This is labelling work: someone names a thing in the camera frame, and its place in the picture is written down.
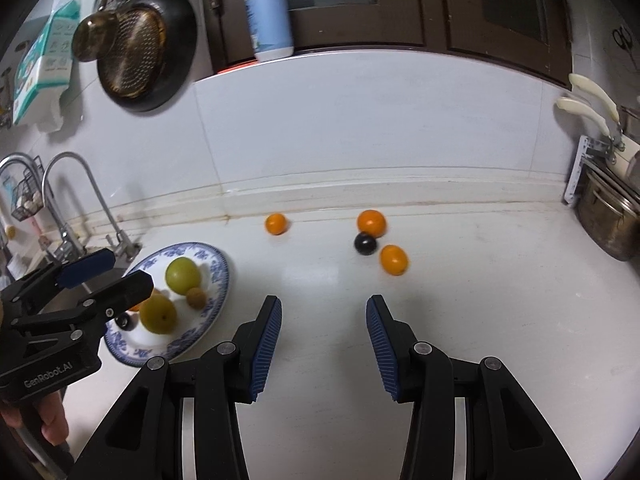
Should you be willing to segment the person hand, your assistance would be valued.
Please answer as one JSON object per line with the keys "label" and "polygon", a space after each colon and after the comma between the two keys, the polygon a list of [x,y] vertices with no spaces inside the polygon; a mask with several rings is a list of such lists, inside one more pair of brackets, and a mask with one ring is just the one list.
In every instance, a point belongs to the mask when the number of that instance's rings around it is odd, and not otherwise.
{"label": "person hand", "polygon": [[[44,396],[36,403],[36,410],[42,420],[41,434],[52,445],[61,445],[70,434],[65,415],[62,394],[59,391]],[[18,408],[1,402],[1,415],[4,422],[11,428],[24,426],[23,417]]]}

